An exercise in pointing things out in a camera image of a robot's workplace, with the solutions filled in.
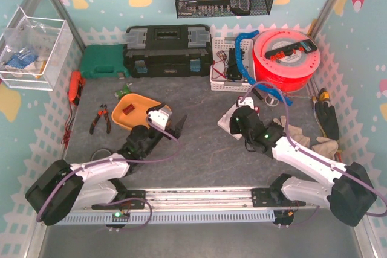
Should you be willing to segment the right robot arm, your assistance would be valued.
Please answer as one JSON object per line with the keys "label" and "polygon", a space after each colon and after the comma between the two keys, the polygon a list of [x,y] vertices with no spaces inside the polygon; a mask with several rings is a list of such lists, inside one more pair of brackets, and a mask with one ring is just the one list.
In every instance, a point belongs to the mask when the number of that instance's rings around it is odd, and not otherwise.
{"label": "right robot arm", "polygon": [[250,97],[240,97],[229,121],[230,133],[241,135],[246,149],[297,168],[312,178],[301,180],[283,173],[258,194],[252,190],[254,207],[295,207],[302,203],[326,207],[345,225],[355,227],[377,199],[365,168],[345,165],[302,146],[281,125],[264,125]]}

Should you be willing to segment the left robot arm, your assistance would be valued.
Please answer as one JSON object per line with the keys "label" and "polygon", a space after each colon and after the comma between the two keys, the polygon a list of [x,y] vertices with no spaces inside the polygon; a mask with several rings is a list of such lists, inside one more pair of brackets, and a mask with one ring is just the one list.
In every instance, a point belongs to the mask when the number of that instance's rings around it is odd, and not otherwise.
{"label": "left robot arm", "polygon": [[163,139],[179,142],[187,117],[171,123],[172,111],[160,104],[146,112],[146,124],[133,127],[125,144],[108,157],[86,163],[69,164],[60,159],[27,190],[25,198],[36,212],[37,222],[55,225],[74,210],[118,211],[118,217],[128,217],[137,204],[144,206],[145,196],[132,195],[120,180],[150,164],[148,156]]}

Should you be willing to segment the white peg board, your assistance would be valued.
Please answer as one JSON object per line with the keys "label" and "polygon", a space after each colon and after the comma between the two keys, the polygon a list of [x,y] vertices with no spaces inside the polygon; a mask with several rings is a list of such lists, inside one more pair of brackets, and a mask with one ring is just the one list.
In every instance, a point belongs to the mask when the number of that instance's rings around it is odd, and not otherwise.
{"label": "white peg board", "polygon": [[241,134],[231,134],[230,131],[230,120],[232,117],[232,114],[242,106],[248,106],[251,109],[255,110],[255,102],[251,97],[246,97],[244,100],[242,100],[242,97],[237,99],[236,103],[232,105],[232,107],[218,120],[217,125],[226,131],[228,134],[230,134],[233,138],[240,140],[242,138]]}

